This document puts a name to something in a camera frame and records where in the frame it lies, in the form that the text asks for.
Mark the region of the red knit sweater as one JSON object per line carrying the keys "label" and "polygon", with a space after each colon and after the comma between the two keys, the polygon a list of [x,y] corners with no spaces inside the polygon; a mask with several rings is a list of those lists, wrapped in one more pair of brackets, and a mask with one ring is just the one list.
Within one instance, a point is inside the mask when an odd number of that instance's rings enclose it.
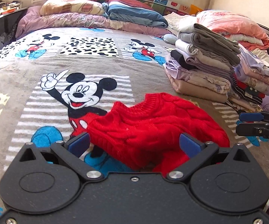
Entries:
{"label": "red knit sweater", "polygon": [[188,161],[179,137],[229,147],[226,132],[201,108],[167,93],[146,94],[132,107],[114,103],[105,116],[85,116],[90,141],[132,170],[151,165],[164,175]]}

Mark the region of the right stack of folded clothes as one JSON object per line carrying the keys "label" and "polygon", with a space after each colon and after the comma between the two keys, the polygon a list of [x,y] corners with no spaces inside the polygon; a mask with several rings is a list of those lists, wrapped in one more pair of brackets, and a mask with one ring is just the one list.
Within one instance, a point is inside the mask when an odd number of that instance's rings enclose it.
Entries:
{"label": "right stack of folded clothes", "polygon": [[269,111],[269,54],[239,44],[240,63],[234,67],[227,104],[236,111]]}

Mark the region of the stack of folded clothes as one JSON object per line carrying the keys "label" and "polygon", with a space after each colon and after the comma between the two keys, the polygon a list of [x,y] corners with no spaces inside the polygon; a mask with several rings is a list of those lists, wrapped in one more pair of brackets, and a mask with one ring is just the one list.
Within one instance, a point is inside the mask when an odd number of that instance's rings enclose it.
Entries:
{"label": "stack of folded clothes", "polygon": [[269,54],[239,44],[240,63],[234,67],[227,104],[236,111],[269,111]]}
{"label": "stack of folded clothes", "polygon": [[234,67],[240,62],[239,43],[193,23],[163,40],[175,48],[166,56],[164,71],[181,94],[225,103],[234,84]]}

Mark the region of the left stack of folded clothes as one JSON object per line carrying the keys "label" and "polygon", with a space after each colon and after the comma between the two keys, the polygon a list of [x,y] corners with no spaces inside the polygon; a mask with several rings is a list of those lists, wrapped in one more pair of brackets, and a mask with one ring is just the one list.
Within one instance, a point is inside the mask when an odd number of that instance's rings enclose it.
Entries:
{"label": "left stack of folded clothes", "polygon": [[234,67],[240,62],[239,43],[193,23],[163,40],[175,48],[166,56],[164,71],[181,94],[225,103],[234,84]]}

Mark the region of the Mickey Mouse grey blanket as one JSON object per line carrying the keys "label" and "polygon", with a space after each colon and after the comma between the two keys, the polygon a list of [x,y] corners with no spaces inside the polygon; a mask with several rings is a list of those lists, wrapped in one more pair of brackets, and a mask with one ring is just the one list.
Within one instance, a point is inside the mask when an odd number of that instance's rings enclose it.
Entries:
{"label": "Mickey Mouse grey blanket", "polygon": [[172,49],[153,36],[79,27],[36,30],[1,48],[0,179],[26,142],[44,147],[86,128],[69,106],[105,113],[146,94],[175,95],[163,66]]}

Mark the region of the pink folded quilt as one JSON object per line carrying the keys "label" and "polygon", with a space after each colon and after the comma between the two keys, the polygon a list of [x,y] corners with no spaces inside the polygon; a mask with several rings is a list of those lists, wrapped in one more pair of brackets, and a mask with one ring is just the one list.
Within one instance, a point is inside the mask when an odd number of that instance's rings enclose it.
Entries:
{"label": "pink folded quilt", "polygon": [[197,22],[249,51],[269,48],[269,36],[253,20],[229,11],[206,10],[197,14]]}

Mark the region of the purple floral quilt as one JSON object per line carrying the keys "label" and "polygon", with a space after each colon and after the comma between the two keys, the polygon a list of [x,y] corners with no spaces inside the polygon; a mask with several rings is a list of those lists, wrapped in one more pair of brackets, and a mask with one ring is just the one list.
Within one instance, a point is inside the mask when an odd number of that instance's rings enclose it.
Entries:
{"label": "purple floral quilt", "polygon": [[41,16],[40,9],[40,6],[28,8],[26,15],[18,23],[16,39],[22,38],[36,30],[53,27],[105,28],[155,36],[171,33],[166,28],[148,27],[131,22],[110,20],[97,15],[63,13]]}

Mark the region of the yellow patterned pillow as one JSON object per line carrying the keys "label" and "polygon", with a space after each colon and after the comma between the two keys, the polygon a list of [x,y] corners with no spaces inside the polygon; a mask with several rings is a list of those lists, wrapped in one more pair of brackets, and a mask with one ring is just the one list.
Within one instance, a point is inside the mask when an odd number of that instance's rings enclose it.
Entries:
{"label": "yellow patterned pillow", "polygon": [[101,3],[90,0],[48,0],[40,9],[41,16],[63,13],[80,13],[101,16],[105,11]]}

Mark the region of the blue folded blanket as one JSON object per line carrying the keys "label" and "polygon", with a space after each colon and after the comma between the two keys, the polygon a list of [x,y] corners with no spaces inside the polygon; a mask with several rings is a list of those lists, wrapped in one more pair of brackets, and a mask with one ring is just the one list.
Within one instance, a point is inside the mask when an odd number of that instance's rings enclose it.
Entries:
{"label": "blue folded blanket", "polygon": [[104,16],[110,20],[124,21],[148,27],[167,28],[167,20],[158,12],[131,7],[118,1],[102,3]]}

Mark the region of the dark desk with clutter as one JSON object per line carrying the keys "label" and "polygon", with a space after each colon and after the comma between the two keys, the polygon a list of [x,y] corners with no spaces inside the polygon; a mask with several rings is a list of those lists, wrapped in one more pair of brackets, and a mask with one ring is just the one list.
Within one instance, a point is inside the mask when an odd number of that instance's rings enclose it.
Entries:
{"label": "dark desk with clutter", "polygon": [[9,34],[13,32],[10,41],[15,40],[15,33],[17,30],[17,25],[21,18],[25,16],[28,8],[21,8],[12,13],[0,15],[0,36],[5,32]]}

